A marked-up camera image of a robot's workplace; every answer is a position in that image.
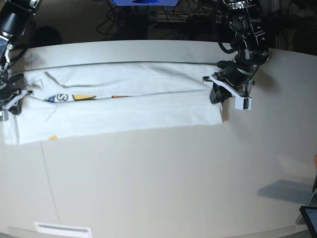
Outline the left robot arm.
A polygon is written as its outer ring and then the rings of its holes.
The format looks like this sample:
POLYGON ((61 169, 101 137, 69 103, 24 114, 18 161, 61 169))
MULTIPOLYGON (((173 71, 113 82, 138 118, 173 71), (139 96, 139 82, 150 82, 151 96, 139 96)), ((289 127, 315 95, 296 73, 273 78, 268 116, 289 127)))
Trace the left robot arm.
POLYGON ((217 43, 224 53, 236 55, 233 60, 217 62, 219 71, 209 78, 213 83, 210 94, 212 104, 234 97, 236 101, 241 100, 242 110, 251 106, 254 76, 269 56, 262 20, 258 16, 259 6, 255 0, 219 0, 214 6, 211 22, 217 43), (219 34, 216 24, 218 16, 235 35, 229 49, 223 45, 219 34))

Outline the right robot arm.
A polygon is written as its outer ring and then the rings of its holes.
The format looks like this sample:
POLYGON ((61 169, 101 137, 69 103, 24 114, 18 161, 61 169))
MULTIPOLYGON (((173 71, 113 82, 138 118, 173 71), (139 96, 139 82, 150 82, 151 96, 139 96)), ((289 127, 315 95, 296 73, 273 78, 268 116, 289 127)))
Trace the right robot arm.
POLYGON ((24 74, 11 76, 9 70, 24 56, 30 48, 36 23, 33 20, 40 5, 40 0, 6 0, 0 10, 0 120, 8 120, 8 115, 21 113, 22 99, 32 91, 17 88, 16 82, 23 79, 24 74), (11 58, 17 38, 25 30, 30 29, 28 42, 20 53, 11 58))

